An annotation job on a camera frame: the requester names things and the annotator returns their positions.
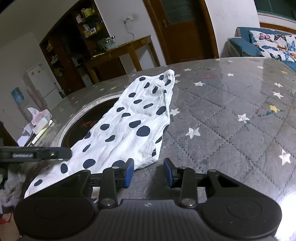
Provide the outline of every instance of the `sofa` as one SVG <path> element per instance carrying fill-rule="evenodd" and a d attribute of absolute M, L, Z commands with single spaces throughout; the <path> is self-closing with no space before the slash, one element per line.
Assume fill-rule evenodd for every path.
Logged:
<path fill-rule="evenodd" d="M 251 43 L 249 31 L 259 31 L 265 34 L 280 34 L 288 35 L 288 33 L 274 31 L 266 28 L 251 28 L 251 27 L 238 27 L 236 35 L 238 37 L 229 38 L 227 41 L 229 54 L 231 57 L 263 57 L 260 50 Z M 282 61 L 294 72 L 296 72 L 296 63 Z"/>

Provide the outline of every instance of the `refrigerator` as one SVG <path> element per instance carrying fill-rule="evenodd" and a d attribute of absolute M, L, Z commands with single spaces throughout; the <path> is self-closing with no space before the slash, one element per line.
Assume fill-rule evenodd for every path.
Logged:
<path fill-rule="evenodd" d="M 43 64 L 37 64 L 27 70 L 24 76 L 24 82 L 30 87 L 34 97 L 39 99 L 42 103 L 46 103 L 49 111 L 62 101 L 62 97 Z"/>

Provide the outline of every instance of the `wooden table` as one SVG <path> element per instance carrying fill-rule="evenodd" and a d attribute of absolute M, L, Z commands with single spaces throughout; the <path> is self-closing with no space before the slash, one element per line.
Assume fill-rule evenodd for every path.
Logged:
<path fill-rule="evenodd" d="M 85 63 L 85 66 L 87 67 L 87 70 L 93 80 L 94 83 L 100 82 L 98 79 L 98 76 L 96 75 L 96 72 L 94 70 L 95 66 L 98 66 L 104 62 L 107 62 L 113 58 L 118 58 L 119 56 L 122 56 L 124 54 L 129 54 L 131 56 L 131 59 L 133 61 L 133 64 L 137 71 L 142 71 L 142 67 L 140 64 L 140 61 L 137 57 L 136 50 L 141 48 L 142 46 L 148 44 L 150 47 L 150 50 L 152 52 L 153 58 L 155 60 L 156 65 L 159 67 L 160 63 L 157 58 L 153 43 L 151 41 L 151 35 L 133 40 L 131 42 L 119 45 L 118 47 L 114 49 L 110 49 L 107 52 L 100 54 L 96 56 L 95 58 L 89 60 Z"/>

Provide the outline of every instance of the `metal screw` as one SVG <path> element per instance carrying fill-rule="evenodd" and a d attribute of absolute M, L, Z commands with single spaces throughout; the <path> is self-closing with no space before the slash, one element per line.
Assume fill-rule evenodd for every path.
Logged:
<path fill-rule="evenodd" d="M 181 203 L 185 206 L 193 206 L 196 202 L 191 198 L 184 198 L 182 199 Z"/>
<path fill-rule="evenodd" d="M 111 206 L 115 203 L 115 201 L 112 198 L 104 198 L 101 201 L 101 204 L 103 204 L 104 206 Z"/>

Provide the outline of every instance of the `polka dot cloth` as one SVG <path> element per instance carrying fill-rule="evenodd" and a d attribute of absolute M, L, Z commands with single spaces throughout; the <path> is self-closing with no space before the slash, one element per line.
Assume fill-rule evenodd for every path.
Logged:
<path fill-rule="evenodd" d="M 135 169 L 158 160 L 162 135 L 170 124 L 174 71 L 136 78 L 87 135 L 72 148 L 72 158 L 59 161 L 30 184 L 25 197 L 80 170 L 102 173 L 129 158 Z"/>

